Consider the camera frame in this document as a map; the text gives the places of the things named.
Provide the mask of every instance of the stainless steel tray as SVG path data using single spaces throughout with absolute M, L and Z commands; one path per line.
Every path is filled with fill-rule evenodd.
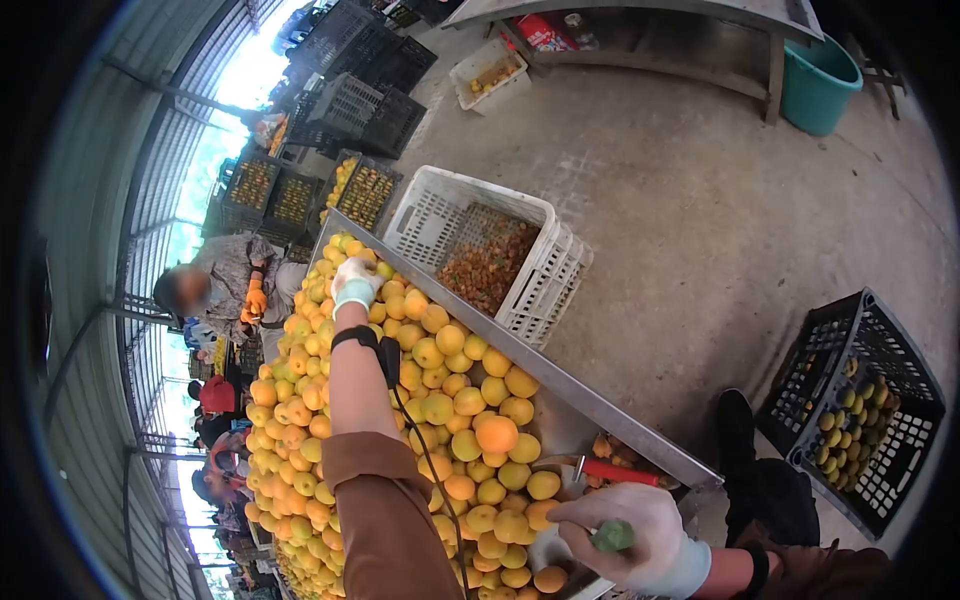
M 363 242 L 434 302 L 540 382 L 540 390 L 531 398 L 536 411 L 532 427 L 533 433 L 540 438 L 543 456 L 590 453 L 597 434 L 601 431 L 610 432 L 694 492 L 688 495 L 689 501 L 685 499 L 682 502 L 681 514 L 685 518 L 691 516 L 689 510 L 695 507 L 695 497 L 699 497 L 701 493 L 713 492 L 722 485 L 723 479 L 712 469 L 607 402 L 334 208 L 327 212 L 324 229 L 317 238 L 317 245 L 310 259 L 311 264 L 323 258 L 323 248 L 327 241 L 342 231 Z M 468 375 L 472 379 L 474 373 L 469 372 Z M 573 499 L 583 491 L 583 483 L 576 484 L 571 481 L 571 471 L 572 469 L 564 470 L 564 485 L 558 494 L 560 500 Z M 537 541 L 530 546 L 529 562 L 529 567 L 534 572 L 548 564 L 559 564 L 567 570 L 570 581 L 563 594 L 557 595 L 559 600 L 597 598 L 613 587 L 612 582 L 597 577 L 572 559 L 566 544 L 557 536 L 556 528 L 545 530 L 538 535 Z

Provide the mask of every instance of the metal roof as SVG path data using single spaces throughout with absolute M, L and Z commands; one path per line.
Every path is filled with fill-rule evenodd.
M 254 35 L 283 0 L 232 0 L 221 6 L 204 32 L 174 71 L 169 85 L 212 98 L 224 68 L 240 45 Z M 163 272 L 180 189 L 213 108 L 164 97 L 156 109 L 147 140 L 134 167 L 117 265 L 117 295 L 136 312 L 159 312 L 151 300 L 154 283 Z M 166 433 L 159 411 L 152 407 L 162 395 L 161 345 L 163 326 L 118 317 L 128 393 L 137 429 Z
M 175 481 L 176 473 L 132 454 L 143 447 L 144 432 L 168 433 L 157 408 L 164 329 L 98 317 L 116 298 L 138 312 L 151 310 L 149 286 L 162 269 L 180 185 L 204 125 L 115 64 L 154 79 L 173 73 L 177 85 L 213 93 L 224 65 L 259 25 L 251 11 L 262 19 L 280 4 L 131 3 L 101 40 L 99 60 L 72 83 L 37 178 L 37 223 L 48 240 L 53 286 L 48 364 L 57 374 L 40 385 L 48 394 L 59 389 L 51 394 L 58 401 L 47 403 L 46 443 L 69 520 L 82 534 L 77 543 L 130 597 L 210 597 L 181 532 L 171 528 L 181 514 L 161 482 Z

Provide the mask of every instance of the corrugated metal wall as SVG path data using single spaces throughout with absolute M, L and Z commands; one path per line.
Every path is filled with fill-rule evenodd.
M 254 28 L 262 24 L 262 20 L 251 19 L 251 9 L 258 18 L 266 19 L 280 4 L 282 0 L 222 5 L 210 22 L 212 27 L 204 32 L 204 43 L 195 47 L 195 54 L 173 73 L 170 85 L 213 97 L 229 60 L 240 44 L 253 34 Z M 180 105 L 180 110 L 174 108 L 175 102 Z M 129 237 L 121 240 L 121 246 L 126 246 L 126 254 L 117 273 L 118 287 L 129 296 L 148 299 L 166 263 L 180 189 L 205 127 L 183 110 L 204 121 L 213 111 L 183 99 L 165 99 L 152 123 L 156 136 L 150 143 L 149 153 L 144 153 L 142 163 L 134 170 L 139 179 L 134 182 L 128 197 L 124 231 Z M 158 334 L 162 327 L 130 319 L 118 321 L 121 327 L 119 344 L 126 354 L 130 381 L 130 407 L 137 417 L 137 429 L 147 433 L 166 433 L 162 419 L 156 417 L 157 412 L 152 408 L 163 385 L 159 363 L 162 335 Z M 160 481 L 157 469 L 152 475 L 157 482 Z
M 229 0 L 232 8 L 236 4 Z M 105 48 L 147 76 L 175 72 L 223 6 L 223 0 L 141 0 L 124 14 L 125 22 Z M 224 43 L 235 50 L 238 39 Z M 216 85 L 223 62 L 217 61 L 215 52 L 205 60 L 209 66 L 199 66 L 190 81 L 197 83 L 194 89 L 209 91 Z M 160 131 L 152 128 L 159 103 L 160 96 L 148 87 L 94 62 L 78 77 L 73 95 L 62 109 L 40 178 L 38 206 L 41 232 L 49 239 L 53 282 L 51 372 L 58 370 L 91 309 L 112 300 L 115 293 L 122 294 L 115 289 L 117 265 L 126 263 L 126 247 L 118 250 L 121 241 L 172 216 L 199 130 L 179 124 L 171 116 L 163 128 L 165 145 L 151 150 L 156 158 L 151 177 L 133 187 L 134 167 L 144 140 L 149 132 Z M 172 154 L 163 151 L 170 147 L 179 150 Z M 133 210 L 139 215 L 135 220 L 124 218 L 132 188 L 137 198 Z M 137 223 L 138 229 L 129 227 L 132 223 Z M 163 228 L 146 235 L 136 251 L 140 257 L 136 264 L 149 265 L 149 270 L 156 272 L 168 239 Z M 147 271 L 141 273 L 140 290 L 145 289 Z M 140 334 L 130 357 L 142 367 L 135 372 L 121 370 L 128 364 L 128 356 L 126 346 L 117 345 L 121 339 L 118 325 L 111 317 L 101 317 L 82 341 L 66 372 L 48 444 L 61 469 L 62 492 L 73 517 L 107 572 L 134 597 L 123 527 L 124 452 L 134 444 L 132 420 L 156 414 L 150 403 L 158 396 L 162 336 L 155 325 L 151 325 L 154 330 Z M 124 329 L 129 327 L 129 323 L 124 325 Z M 127 343 L 137 339 L 132 329 L 124 336 Z M 144 372 L 153 377 L 141 380 Z M 127 398 L 125 380 L 127 386 L 143 386 L 136 399 Z M 134 415 L 130 406 L 138 407 Z M 176 536 L 170 540 L 176 590 L 171 586 L 159 534 L 159 523 L 168 517 L 169 502 L 161 503 L 155 478 L 138 458 L 132 461 L 130 502 L 132 550 L 144 596 L 194 598 L 187 568 L 190 558 Z

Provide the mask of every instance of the green handle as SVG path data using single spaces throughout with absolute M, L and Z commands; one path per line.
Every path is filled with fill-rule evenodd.
M 636 534 L 630 523 L 615 518 L 604 521 L 600 529 L 590 536 L 590 543 L 601 552 L 619 552 L 636 543 Z

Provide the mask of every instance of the white glove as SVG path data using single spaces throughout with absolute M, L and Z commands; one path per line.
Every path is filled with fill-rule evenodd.
M 363 305 L 370 311 L 370 305 L 376 298 L 376 291 L 383 285 L 384 278 L 380 275 L 371 275 L 367 269 L 375 269 L 376 264 L 370 260 L 354 256 L 344 261 L 337 269 L 337 275 L 330 284 L 330 294 L 333 295 L 333 320 L 337 320 L 337 311 L 341 306 L 350 302 Z
M 573 557 L 604 579 L 650 596 L 687 598 L 710 572 L 710 547 L 684 532 L 673 496 L 639 483 L 621 483 L 565 502 L 546 515 L 560 523 L 560 537 Z M 631 524 L 636 543 L 622 552 L 593 547 L 586 528 L 620 518 Z

